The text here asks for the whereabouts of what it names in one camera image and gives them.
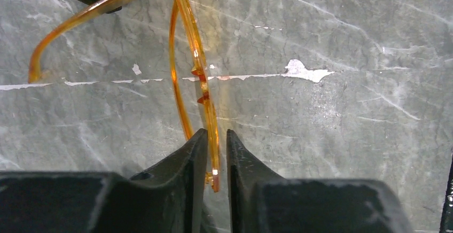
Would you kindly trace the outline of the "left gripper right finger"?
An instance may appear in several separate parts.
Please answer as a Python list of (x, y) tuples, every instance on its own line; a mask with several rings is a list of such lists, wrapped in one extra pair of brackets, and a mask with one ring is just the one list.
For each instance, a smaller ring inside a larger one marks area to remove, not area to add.
[(413, 232), (398, 197), (365, 178), (284, 178), (226, 134), (232, 232)]

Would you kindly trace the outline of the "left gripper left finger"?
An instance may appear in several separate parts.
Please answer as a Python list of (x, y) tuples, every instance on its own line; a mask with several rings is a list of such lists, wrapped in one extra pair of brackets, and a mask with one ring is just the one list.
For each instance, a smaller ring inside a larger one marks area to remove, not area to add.
[(1, 232), (199, 232), (207, 131), (152, 167), (1, 172)]

